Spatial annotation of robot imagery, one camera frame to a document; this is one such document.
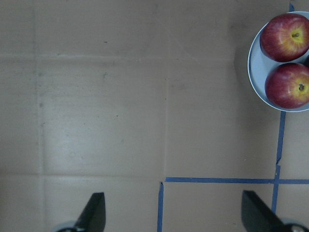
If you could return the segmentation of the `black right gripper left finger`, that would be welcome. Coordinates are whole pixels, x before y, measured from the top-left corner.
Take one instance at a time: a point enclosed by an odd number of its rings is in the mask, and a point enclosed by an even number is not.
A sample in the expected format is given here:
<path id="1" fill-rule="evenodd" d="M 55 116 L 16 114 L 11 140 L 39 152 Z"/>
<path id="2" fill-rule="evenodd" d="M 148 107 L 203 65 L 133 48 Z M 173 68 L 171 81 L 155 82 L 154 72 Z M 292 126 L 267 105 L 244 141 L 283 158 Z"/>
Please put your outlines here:
<path id="1" fill-rule="evenodd" d="M 53 232 L 103 232 L 106 226 L 106 205 L 103 192 L 93 193 L 75 222 L 60 224 Z"/>

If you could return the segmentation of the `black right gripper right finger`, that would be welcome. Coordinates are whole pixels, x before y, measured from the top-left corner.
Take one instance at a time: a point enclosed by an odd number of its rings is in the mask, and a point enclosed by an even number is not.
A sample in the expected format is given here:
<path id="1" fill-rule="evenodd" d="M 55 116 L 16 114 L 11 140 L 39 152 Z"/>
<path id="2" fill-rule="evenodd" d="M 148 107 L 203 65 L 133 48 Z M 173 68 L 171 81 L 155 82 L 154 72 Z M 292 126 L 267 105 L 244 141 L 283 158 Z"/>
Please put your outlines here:
<path id="1" fill-rule="evenodd" d="M 247 232 L 307 232 L 297 223 L 283 223 L 252 190 L 244 190 L 241 199 L 241 221 Z"/>

